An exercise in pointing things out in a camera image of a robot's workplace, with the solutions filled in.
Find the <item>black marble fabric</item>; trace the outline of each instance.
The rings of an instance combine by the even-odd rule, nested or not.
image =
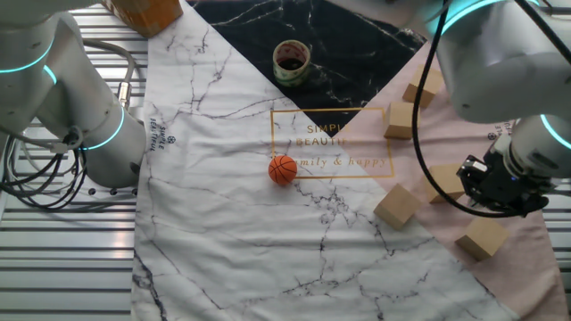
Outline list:
[[[364,106],[425,41],[325,0],[189,3],[301,109]],[[287,39],[311,50],[309,80],[297,88],[282,87],[273,76],[273,51]],[[344,125],[355,114],[307,113],[317,125]]]

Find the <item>gold rectangle outline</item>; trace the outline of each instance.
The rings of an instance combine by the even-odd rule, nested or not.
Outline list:
[[[269,120],[271,121],[271,159],[276,158],[276,142],[274,140],[274,112],[285,113],[285,112],[315,112],[315,111],[381,111],[383,113],[383,120],[385,120],[385,108],[383,107],[373,107],[373,108],[362,108],[362,107],[352,107],[352,108],[323,108],[323,109],[298,109],[298,110],[288,110],[288,111],[269,111]],[[295,179],[339,179],[339,178],[393,178],[394,177],[394,166],[393,166],[393,156],[391,155],[391,140],[386,139],[386,150],[389,154],[389,164],[391,165],[391,175],[382,176],[329,176],[329,177],[296,177]]]

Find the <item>cardboard box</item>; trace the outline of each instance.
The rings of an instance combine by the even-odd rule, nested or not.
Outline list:
[[[432,174],[434,180],[438,185],[454,200],[458,200],[458,198],[464,195],[464,185],[460,180],[460,177],[456,175],[458,169],[462,166],[462,164],[448,164],[448,165],[437,165],[431,166],[428,171]],[[428,198],[428,202],[431,204],[439,203],[439,202],[446,202],[442,196],[432,184],[428,182],[428,179],[424,177],[425,185],[426,185],[426,197]]]
[[[143,37],[152,37],[182,15],[178,0],[105,0],[103,5]]]
[[[489,259],[506,242],[509,231],[490,218],[475,218],[456,244],[474,259]]]
[[[385,117],[385,138],[412,138],[413,109],[413,103],[391,103]]]
[[[401,230],[422,203],[400,184],[377,205],[374,212],[395,230]]]

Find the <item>pink fabric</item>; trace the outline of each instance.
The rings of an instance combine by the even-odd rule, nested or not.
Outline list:
[[[402,101],[402,93],[415,70],[426,60],[427,49],[426,46],[421,49],[367,107],[386,109],[390,102]],[[439,69],[436,63],[433,68]],[[444,87],[432,104],[421,111],[420,116],[419,135],[428,166],[461,163],[469,154],[481,158],[492,142],[488,139],[488,134],[499,130],[495,124],[472,124],[460,119],[454,112]],[[382,115],[378,112],[361,112],[349,123],[351,131],[342,131],[336,138],[384,141],[385,125],[381,118]],[[506,126],[499,126],[506,133]],[[416,219],[522,319],[569,320],[559,267],[540,212],[525,219],[500,219],[499,222],[510,231],[509,239],[491,259],[476,262],[454,243],[474,217],[447,204],[428,204],[423,174],[412,141],[391,139],[390,145],[395,176],[377,179],[385,190],[389,191],[396,183],[400,183],[423,201],[425,205],[415,215]],[[370,158],[374,153],[377,158],[389,157],[382,149],[372,149],[370,146],[371,144],[353,144],[344,145],[343,148],[356,159],[364,155]],[[371,176],[382,175],[386,171],[371,167],[365,170]]]

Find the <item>black cable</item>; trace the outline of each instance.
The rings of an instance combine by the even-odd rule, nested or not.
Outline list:
[[[18,184],[26,184],[29,183],[31,181],[33,181],[34,179],[41,177],[42,175],[44,175],[44,173],[46,173],[56,162],[57,158],[54,156],[50,162],[47,163],[47,165],[45,165],[41,170],[38,171],[38,173],[31,175],[27,178],[24,178],[22,180],[17,180],[17,181],[11,181],[9,183],[5,183],[5,185],[7,186],[15,186]]]
[[[60,202],[65,201],[65,199],[66,199],[72,192],[75,191],[74,188],[75,188],[75,184],[76,184],[76,182],[77,182],[77,178],[78,178],[78,175],[79,175],[79,157],[78,157],[78,151],[73,151],[73,153],[74,153],[74,155],[75,155],[75,161],[74,161],[74,164],[73,164],[73,168],[76,170],[76,172],[75,172],[75,177],[74,177],[73,181],[71,182],[71,186],[68,188],[67,192],[66,192],[62,197],[60,197],[60,199],[58,199],[58,200],[55,201],[55,202],[51,202],[51,203],[49,203],[49,204],[40,204],[40,203],[36,202],[34,199],[32,199],[31,197],[27,197],[27,199],[29,200],[29,203],[26,202],[26,201],[24,201],[24,200],[22,200],[22,199],[20,199],[20,201],[23,202],[23,203],[25,203],[26,205],[33,206],[33,207],[39,208],[39,209],[41,209],[41,210],[50,210],[53,206],[59,204]]]
[[[570,15],[571,7],[540,7],[541,11],[548,13],[549,15]]]
[[[5,159],[5,162],[4,162],[4,178],[2,179],[2,183],[0,184],[0,190],[3,190],[5,192],[7,192],[8,194],[16,196],[16,197],[29,197],[29,196],[37,195],[37,194],[44,192],[44,190],[50,184],[52,184],[55,177],[57,176],[57,172],[60,168],[60,165],[62,164],[63,155],[57,154],[54,156],[54,158],[55,158],[54,171],[49,176],[49,178],[37,190],[19,192],[19,191],[14,190],[11,186],[6,185],[6,182],[10,183],[10,178],[8,177],[8,162],[9,162],[8,158],[9,158],[10,150],[11,150],[14,142],[15,142],[14,137],[10,136],[8,138],[8,144],[6,144],[6,149],[4,151],[4,159]]]
[[[551,43],[559,50],[561,55],[571,64],[571,50],[561,41],[561,39],[555,34],[555,32],[550,28],[550,26],[545,22],[542,17],[537,13],[534,8],[526,0],[516,0],[516,3],[522,8],[522,10],[527,13],[529,18],[531,18],[537,27],[543,31],[545,36],[551,41]]]
[[[436,55],[436,48],[438,47],[438,43],[440,42],[441,35],[443,33],[444,24],[446,23],[446,18],[448,16],[448,10],[445,10],[438,21],[438,28],[436,29],[436,33],[434,34],[434,39],[430,46],[430,51],[428,52],[428,58],[426,59],[426,65],[422,72],[422,77],[420,78],[420,82],[418,83],[418,91],[414,102],[414,109],[412,112],[412,142],[414,144],[414,150],[417,155],[418,164],[422,168],[426,179],[430,182],[430,185],[438,192],[444,200],[446,200],[449,204],[456,207],[459,210],[463,210],[466,213],[476,215],[483,218],[510,218],[519,216],[519,213],[515,211],[510,212],[484,212],[480,210],[470,209],[451,198],[434,180],[432,174],[426,167],[426,163],[424,157],[422,156],[422,151],[420,151],[420,142],[418,140],[418,112],[420,109],[420,99],[422,98],[422,92],[424,91],[426,79],[428,78],[428,72],[430,71],[430,67],[432,65],[432,61],[434,60],[434,56]]]
[[[87,164],[87,157],[86,157],[86,155],[85,155],[85,151],[84,151],[82,148],[83,148],[83,145],[80,146],[79,150],[75,150],[75,151],[74,151],[76,174],[75,174],[74,180],[73,180],[73,182],[72,182],[70,188],[68,189],[67,193],[66,193],[64,196],[62,196],[62,197],[61,197],[60,199],[58,199],[57,201],[52,202],[52,203],[49,203],[49,204],[40,204],[40,203],[36,202],[34,199],[32,199],[31,197],[28,197],[28,200],[27,200],[27,201],[26,201],[24,198],[20,198],[20,197],[19,197],[19,200],[20,200],[21,202],[23,202],[24,204],[30,206],[30,207],[37,208],[37,209],[41,209],[41,210],[44,210],[44,211],[61,210],[61,209],[63,209],[64,207],[70,205],[71,202],[73,202],[73,200],[74,200],[74,199],[76,198],[76,196],[78,195],[78,192],[79,192],[79,190],[81,189],[81,187],[83,186],[83,184],[84,184],[84,182],[85,182],[85,179],[86,179],[86,176],[87,176],[87,170],[84,169],[84,170],[83,170],[83,173],[81,174],[81,179],[79,180],[78,187],[76,188],[76,187],[75,187],[75,184],[76,184],[76,182],[77,182],[77,178],[79,177],[79,157],[78,157],[79,153],[81,153],[81,158],[82,158],[82,160],[83,160],[83,166],[85,167],[86,164]],[[69,200],[67,200],[67,201],[66,201],[64,204],[62,204],[62,205],[59,205],[59,206],[54,207],[54,205],[57,205],[57,204],[59,204],[60,202],[65,201],[65,199],[66,199],[71,193],[73,193],[73,194],[71,195],[71,197],[69,198]]]

